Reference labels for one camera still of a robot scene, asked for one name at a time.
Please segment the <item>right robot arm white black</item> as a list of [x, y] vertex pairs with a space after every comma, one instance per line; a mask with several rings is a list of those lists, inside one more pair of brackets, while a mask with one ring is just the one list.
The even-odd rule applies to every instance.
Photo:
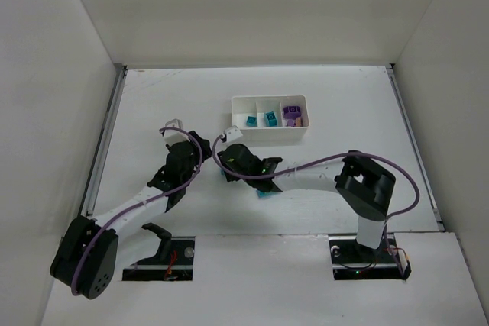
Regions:
[[279, 157], [260, 159], [244, 144], [226, 147], [217, 159], [229, 182], [243, 180], [260, 192], [313, 190], [340, 195], [358, 216], [357, 243], [373, 250], [380, 246], [396, 178], [360, 152], [305, 169]]

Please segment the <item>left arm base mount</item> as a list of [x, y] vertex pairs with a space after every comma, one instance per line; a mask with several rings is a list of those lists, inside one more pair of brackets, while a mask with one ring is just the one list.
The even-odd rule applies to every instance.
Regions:
[[122, 270], [126, 282], [189, 282], [193, 280], [195, 237], [174, 237], [162, 227], [142, 226], [148, 236], [147, 256]]

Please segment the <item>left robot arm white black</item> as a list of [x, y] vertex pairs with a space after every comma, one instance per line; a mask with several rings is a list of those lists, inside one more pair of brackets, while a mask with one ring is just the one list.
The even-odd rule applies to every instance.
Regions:
[[147, 185], [135, 197], [103, 215], [79, 215], [70, 222], [50, 265], [50, 275], [69, 286], [74, 296], [95, 299], [105, 291], [122, 262], [122, 247], [128, 238], [153, 234], [154, 248], [138, 244], [127, 249], [135, 258], [156, 254], [170, 241], [170, 232], [153, 220], [181, 201], [212, 150], [210, 142], [195, 131], [164, 127], [160, 132], [168, 154], [165, 164]]

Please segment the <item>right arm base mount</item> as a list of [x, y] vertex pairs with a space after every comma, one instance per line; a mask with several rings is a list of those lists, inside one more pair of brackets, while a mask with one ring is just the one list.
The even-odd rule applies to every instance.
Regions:
[[334, 280], [408, 280], [412, 267], [406, 251], [397, 246], [393, 235], [387, 240], [372, 250], [360, 245], [355, 236], [330, 237]]

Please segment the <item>small teal lego brick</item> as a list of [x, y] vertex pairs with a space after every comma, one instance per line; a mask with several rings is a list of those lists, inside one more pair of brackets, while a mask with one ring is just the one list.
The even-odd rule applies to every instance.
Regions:
[[246, 126], [247, 127], [257, 127], [257, 118], [255, 116], [247, 116]]

